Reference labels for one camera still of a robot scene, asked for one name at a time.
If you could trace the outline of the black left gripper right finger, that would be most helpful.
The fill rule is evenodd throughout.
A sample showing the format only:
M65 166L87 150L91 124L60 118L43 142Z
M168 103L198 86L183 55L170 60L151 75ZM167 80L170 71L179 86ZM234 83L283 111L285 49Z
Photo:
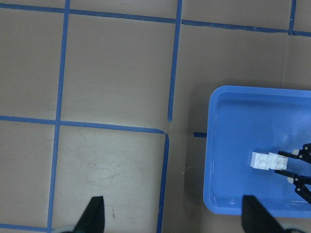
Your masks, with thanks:
M255 196L242 198L242 228L245 233L288 233Z

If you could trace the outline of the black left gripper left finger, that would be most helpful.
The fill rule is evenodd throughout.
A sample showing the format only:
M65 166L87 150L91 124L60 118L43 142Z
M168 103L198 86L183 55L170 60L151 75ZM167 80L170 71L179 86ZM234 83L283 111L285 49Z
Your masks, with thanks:
M92 197L73 229L73 233L103 233L105 228L104 198Z

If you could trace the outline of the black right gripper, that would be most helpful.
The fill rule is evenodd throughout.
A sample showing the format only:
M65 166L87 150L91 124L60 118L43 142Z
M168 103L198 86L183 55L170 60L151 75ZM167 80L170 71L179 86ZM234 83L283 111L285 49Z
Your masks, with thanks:
M301 150L293 150L293 152L278 151L278 155L298 159L311 164L311 144L305 144ZM310 176L296 175L295 173L286 170L275 170L275 173L293 179L295 192L307 203L311 202L311 192L307 188L307 185L311 184Z

